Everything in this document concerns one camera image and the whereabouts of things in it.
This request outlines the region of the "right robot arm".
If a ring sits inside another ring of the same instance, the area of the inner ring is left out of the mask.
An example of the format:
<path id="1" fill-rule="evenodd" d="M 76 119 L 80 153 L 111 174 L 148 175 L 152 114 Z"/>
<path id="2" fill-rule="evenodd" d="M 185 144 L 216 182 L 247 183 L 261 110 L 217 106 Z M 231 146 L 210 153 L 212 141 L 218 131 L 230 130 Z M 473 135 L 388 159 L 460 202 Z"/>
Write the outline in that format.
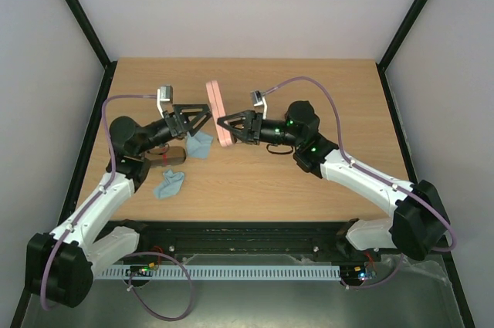
<path id="1" fill-rule="evenodd" d="M 447 231 L 442 200 L 432 183 L 399 180 L 351 157 L 319 132 L 320 118 L 308 101 L 291 103 L 284 120 L 245 110 L 219 117 L 217 124 L 245 144 L 292 147 L 303 171 L 350 189 L 386 213 L 386 218 L 350 223 L 337 240 L 344 259 L 368 249 L 397 249 L 421 261 Z"/>

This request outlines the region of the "pink glasses case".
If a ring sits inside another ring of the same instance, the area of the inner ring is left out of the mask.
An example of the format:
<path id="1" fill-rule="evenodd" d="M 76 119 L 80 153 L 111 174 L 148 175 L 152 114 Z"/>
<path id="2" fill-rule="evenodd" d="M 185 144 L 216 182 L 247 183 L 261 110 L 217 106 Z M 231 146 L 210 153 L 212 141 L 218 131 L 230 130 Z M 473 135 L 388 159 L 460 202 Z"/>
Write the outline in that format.
<path id="1" fill-rule="evenodd" d="M 218 118 L 225 117 L 225 107 L 222 99 L 221 90 L 217 80 L 211 80 L 206 83 L 206 91 L 211 109 L 211 115 L 215 123 L 215 129 L 218 137 L 218 142 L 222 147 L 230 147 L 235 142 L 231 133 L 218 125 Z"/>

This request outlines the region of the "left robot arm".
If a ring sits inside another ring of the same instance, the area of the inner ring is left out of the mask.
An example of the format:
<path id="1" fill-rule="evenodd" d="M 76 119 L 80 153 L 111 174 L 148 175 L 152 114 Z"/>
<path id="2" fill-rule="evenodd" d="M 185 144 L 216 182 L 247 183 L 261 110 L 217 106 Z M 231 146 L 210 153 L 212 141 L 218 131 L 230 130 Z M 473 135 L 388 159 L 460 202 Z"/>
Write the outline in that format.
<path id="1" fill-rule="evenodd" d="M 134 228 L 121 225 L 103 238 L 99 234 L 145 182 L 151 168 L 146 152 L 194 136 L 210 118 L 206 104 L 175 104 L 145 126 L 127 116 L 102 121 L 110 161 L 100 182 L 63 223 L 35 234 L 27 245 L 25 284 L 44 309 L 78 306 L 96 276 L 137 249 L 140 234 Z"/>

